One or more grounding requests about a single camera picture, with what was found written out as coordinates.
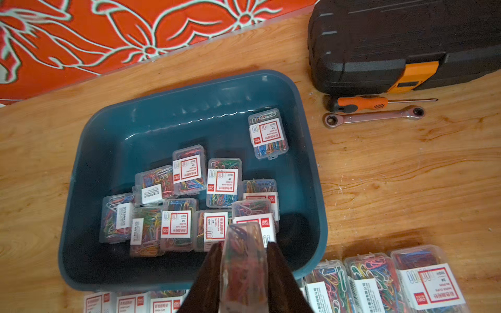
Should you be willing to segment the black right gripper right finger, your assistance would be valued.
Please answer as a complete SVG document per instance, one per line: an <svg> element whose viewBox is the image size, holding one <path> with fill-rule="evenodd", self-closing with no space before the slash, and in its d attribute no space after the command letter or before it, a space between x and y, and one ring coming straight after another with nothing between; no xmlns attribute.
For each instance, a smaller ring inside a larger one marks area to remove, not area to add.
<svg viewBox="0 0 501 313"><path fill-rule="evenodd" d="M313 312L289 269L279 245L267 244L269 312Z"/></svg>

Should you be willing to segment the blue plastic storage tray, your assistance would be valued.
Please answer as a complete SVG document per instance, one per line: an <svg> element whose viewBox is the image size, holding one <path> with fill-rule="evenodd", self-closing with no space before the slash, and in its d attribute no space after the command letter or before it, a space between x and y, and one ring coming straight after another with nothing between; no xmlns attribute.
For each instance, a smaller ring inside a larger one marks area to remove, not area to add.
<svg viewBox="0 0 501 313"><path fill-rule="evenodd" d="M289 144L274 160L254 156L248 118L279 110ZM167 252L133 258L129 244L99 242L102 201L128 191L137 173L200 144L207 157L237 157L243 178L273 178L281 221L277 242L294 276L308 274L326 251L328 226L313 144L300 92L282 73L261 70L103 108L80 137L59 246L65 282L80 291L187 289L206 257Z"/></svg>

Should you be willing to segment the black plastic tool case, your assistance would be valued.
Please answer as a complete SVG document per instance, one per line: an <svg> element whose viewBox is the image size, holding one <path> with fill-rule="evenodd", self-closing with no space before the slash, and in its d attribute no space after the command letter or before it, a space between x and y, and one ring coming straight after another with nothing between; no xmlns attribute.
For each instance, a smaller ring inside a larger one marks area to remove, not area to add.
<svg viewBox="0 0 501 313"><path fill-rule="evenodd" d="M314 87L370 95L436 62L415 89L466 83L500 69L499 1L319 1L308 25Z"/></svg>

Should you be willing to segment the orange black ratchet wrench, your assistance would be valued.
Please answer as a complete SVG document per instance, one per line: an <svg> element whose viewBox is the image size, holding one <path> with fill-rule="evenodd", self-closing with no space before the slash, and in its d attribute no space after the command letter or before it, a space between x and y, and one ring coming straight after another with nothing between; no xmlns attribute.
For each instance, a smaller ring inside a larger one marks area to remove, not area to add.
<svg viewBox="0 0 501 313"><path fill-rule="evenodd" d="M390 119L419 120L425 117L425 110L421 106L408 106L401 110L380 111L373 113L337 114L327 113L323 118L324 126L334 129L341 125L382 121Z"/></svg>

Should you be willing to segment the orange handled screwdriver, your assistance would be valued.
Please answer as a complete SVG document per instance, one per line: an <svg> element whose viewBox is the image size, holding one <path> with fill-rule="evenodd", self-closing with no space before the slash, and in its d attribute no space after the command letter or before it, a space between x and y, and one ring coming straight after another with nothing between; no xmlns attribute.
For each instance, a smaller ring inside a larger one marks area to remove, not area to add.
<svg viewBox="0 0 501 313"><path fill-rule="evenodd" d="M382 110L389 104L433 103L438 99L390 100L386 97L331 97L328 108L333 113L356 113L362 110Z"/></svg>

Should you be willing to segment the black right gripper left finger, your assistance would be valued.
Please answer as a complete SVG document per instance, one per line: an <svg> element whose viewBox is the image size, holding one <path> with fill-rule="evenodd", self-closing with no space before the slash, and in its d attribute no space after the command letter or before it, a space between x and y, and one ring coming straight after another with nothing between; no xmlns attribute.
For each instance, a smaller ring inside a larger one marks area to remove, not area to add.
<svg viewBox="0 0 501 313"><path fill-rule="evenodd" d="M221 244L213 245L207 253L188 296L183 301L177 313L218 313L222 256L223 246Z"/></svg>

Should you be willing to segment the clear paper clip box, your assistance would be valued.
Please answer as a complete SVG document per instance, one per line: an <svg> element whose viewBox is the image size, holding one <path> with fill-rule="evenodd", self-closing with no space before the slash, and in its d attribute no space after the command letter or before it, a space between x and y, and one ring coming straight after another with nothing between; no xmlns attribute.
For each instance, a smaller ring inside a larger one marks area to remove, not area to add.
<svg viewBox="0 0 501 313"><path fill-rule="evenodd" d="M148 313L150 311L151 293L137 293L117 298L117 313Z"/></svg>
<svg viewBox="0 0 501 313"><path fill-rule="evenodd" d="M408 312L392 259L382 252L346 258L356 312Z"/></svg>
<svg viewBox="0 0 501 313"><path fill-rule="evenodd" d="M173 158L174 194L199 194L207 187L207 160L203 146L195 145L175 150Z"/></svg>
<svg viewBox="0 0 501 313"><path fill-rule="evenodd" d="M228 226L220 264L220 312L268 312L268 266L260 226Z"/></svg>
<svg viewBox="0 0 501 313"><path fill-rule="evenodd" d="M101 211L100 243L122 243L130 240L134 193L105 196Z"/></svg>
<svg viewBox="0 0 501 313"><path fill-rule="evenodd" d="M470 311L441 248L420 245L394 250L390 257L410 312Z"/></svg>
<svg viewBox="0 0 501 313"><path fill-rule="evenodd" d="M215 158L208 161L206 205L231 208L242 197L243 164L239 158Z"/></svg>
<svg viewBox="0 0 501 313"><path fill-rule="evenodd" d="M97 292L84 297L83 313L115 313L117 295L114 292Z"/></svg>
<svg viewBox="0 0 501 313"><path fill-rule="evenodd" d="M276 159L289 150L281 114L273 108L248 117L249 136L258 160Z"/></svg>
<svg viewBox="0 0 501 313"><path fill-rule="evenodd" d="M320 262L303 279L308 303L313 312L355 312L347 270L340 260Z"/></svg>
<svg viewBox="0 0 501 313"><path fill-rule="evenodd" d="M194 215L198 200L170 199L162 206L160 250L162 252L190 252L193 250Z"/></svg>
<svg viewBox="0 0 501 313"><path fill-rule="evenodd" d="M162 203L176 196L171 165L137 173L134 179L134 193L140 205Z"/></svg>
<svg viewBox="0 0 501 313"><path fill-rule="evenodd" d="M151 313L176 313L187 296L187 290L163 290L151 292Z"/></svg>

